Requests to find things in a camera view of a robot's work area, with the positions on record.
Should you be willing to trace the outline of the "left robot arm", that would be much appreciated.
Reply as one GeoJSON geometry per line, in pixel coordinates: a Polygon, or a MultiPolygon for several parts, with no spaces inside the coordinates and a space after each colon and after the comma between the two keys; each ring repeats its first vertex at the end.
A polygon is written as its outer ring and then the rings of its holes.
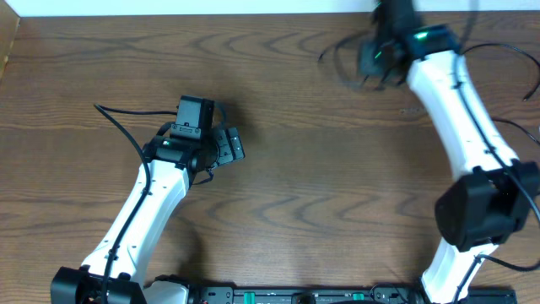
{"type": "Polygon", "coordinates": [[[215,123],[223,107],[183,95],[175,120],[145,145],[134,143],[141,165],[127,201],[96,249],[77,269],[61,267],[51,282],[53,303],[195,303],[190,287],[171,279],[144,284],[149,261],[176,206],[196,176],[245,156],[236,128],[215,123]]]}

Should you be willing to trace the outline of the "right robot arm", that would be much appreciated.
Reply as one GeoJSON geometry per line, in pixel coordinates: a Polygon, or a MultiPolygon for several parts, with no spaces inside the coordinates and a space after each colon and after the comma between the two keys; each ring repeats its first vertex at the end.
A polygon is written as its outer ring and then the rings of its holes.
{"type": "Polygon", "coordinates": [[[417,96],[453,178],[435,203],[440,243],[410,300],[462,303],[482,264],[538,214],[539,169],[520,161],[494,125],[467,71],[462,39],[443,24],[426,25],[410,1],[378,1],[373,21],[375,34],[359,49],[359,72],[398,78],[417,96]]]}

